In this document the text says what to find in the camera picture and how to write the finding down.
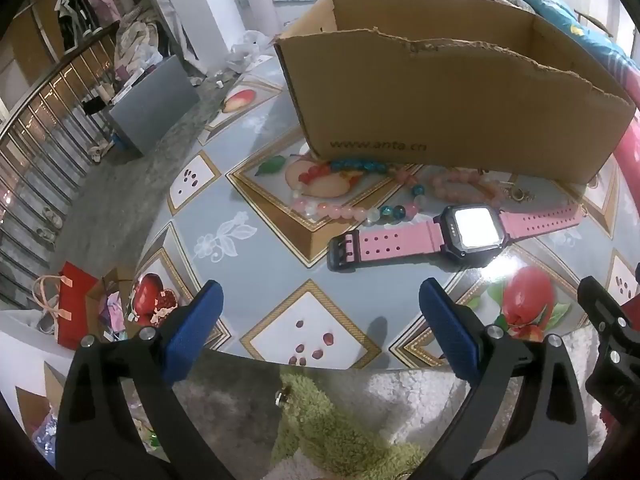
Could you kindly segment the pink strap smart watch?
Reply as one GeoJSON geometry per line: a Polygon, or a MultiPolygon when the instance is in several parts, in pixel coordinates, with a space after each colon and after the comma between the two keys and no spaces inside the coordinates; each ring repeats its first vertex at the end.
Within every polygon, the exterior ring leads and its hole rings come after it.
{"type": "Polygon", "coordinates": [[[578,226],[582,218],[582,207],[575,203],[525,214],[480,204],[448,206],[439,216],[418,223],[347,231],[329,241],[326,258],[334,272],[432,255],[462,266],[482,266],[512,243],[578,226]]]}

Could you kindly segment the gold butterfly charm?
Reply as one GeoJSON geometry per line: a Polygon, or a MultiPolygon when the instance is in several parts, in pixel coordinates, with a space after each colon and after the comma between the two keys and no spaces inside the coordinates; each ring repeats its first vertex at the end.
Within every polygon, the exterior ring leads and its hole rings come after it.
{"type": "Polygon", "coordinates": [[[513,200],[515,203],[531,202],[535,198],[532,192],[515,185],[510,186],[508,189],[508,196],[510,200],[513,200]]]}

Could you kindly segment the white fuzzy towel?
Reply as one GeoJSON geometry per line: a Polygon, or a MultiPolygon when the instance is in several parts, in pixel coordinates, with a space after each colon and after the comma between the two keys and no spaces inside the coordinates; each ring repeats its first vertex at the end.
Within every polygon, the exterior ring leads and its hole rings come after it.
{"type": "MultiPolygon", "coordinates": [[[[606,437],[605,424],[600,419],[601,404],[585,387],[597,361],[598,335],[587,325],[564,336],[563,342],[582,396],[588,457],[593,458],[606,437]]],[[[411,443],[428,452],[452,422],[469,392],[468,384],[448,368],[376,374],[368,385],[368,393],[373,396],[368,405],[380,408],[385,416],[378,430],[384,440],[390,444],[411,443]]]]}

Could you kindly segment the red paper bag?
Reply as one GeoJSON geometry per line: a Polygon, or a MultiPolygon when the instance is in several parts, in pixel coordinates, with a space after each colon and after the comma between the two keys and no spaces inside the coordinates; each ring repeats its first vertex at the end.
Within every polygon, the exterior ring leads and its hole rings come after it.
{"type": "Polygon", "coordinates": [[[86,293],[98,280],[73,263],[66,262],[59,274],[44,274],[32,284],[32,300],[52,316],[56,342],[75,350],[88,334],[86,293]]]}

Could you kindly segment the green fuzzy rug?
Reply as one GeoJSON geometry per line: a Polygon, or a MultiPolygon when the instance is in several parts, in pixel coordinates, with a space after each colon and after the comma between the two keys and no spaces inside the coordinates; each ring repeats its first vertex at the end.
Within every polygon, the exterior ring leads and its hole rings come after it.
{"type": "Polygon", "coordinates": [[[363,428],[308,376],[282,373],[277,406],[271,471],[282,479],[400,479],[426,456],[414,444],[390,444],[363,428]]]}

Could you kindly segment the red floral blanket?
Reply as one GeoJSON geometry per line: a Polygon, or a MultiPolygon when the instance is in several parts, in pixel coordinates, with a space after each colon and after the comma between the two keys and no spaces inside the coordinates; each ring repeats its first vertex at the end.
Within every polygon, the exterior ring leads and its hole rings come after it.
{"type": "Polygon", "coordinates": [[[635,117],[616,146],[614,157],[636,206],[640,205],[640,128],[635,117]]]}

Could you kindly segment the brown cardboard box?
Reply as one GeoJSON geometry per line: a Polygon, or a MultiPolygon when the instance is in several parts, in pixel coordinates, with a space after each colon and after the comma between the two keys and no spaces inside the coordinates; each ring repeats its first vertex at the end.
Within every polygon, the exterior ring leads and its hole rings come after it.
{"type": "Polygon", "coordinates": [[[318,0],[276,50],[324,159],[585,184],[636,112],[566,32],[489,0],[318,0]]]}

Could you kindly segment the grey cabinet box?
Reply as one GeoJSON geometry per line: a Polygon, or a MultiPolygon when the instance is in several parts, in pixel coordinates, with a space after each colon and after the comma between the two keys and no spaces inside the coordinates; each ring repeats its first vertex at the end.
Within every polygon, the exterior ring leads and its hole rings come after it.
{"type": "Polygon", "coordinates": [[[176,56],[165,58],[106,109],[127,148],[147,155],[184,114],[200,102],[176,56]]]}

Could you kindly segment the teal blue pillow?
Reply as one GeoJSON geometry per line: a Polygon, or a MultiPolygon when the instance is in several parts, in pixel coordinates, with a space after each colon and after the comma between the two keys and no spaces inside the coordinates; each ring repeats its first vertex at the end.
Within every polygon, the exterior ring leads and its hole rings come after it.
{"type": "Polygon", "coordinates": [[[621,47],[602,32],[580,24],[577,14],[562,0],[524,1],[599,61],[639,106],[639,66],[621,47]]]}

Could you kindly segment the white plastic bag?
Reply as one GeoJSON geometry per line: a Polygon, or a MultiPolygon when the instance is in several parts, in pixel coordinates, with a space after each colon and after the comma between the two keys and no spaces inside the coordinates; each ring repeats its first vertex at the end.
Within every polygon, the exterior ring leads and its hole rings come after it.
{"type": "Polygon", "coordinates": [[[242,74],[268,61],[272,57],[272,40],[271,36],[257,30],[247,30],[241,40],[231,47],[226,57],[227,66],[235,73],[242,74]]]}

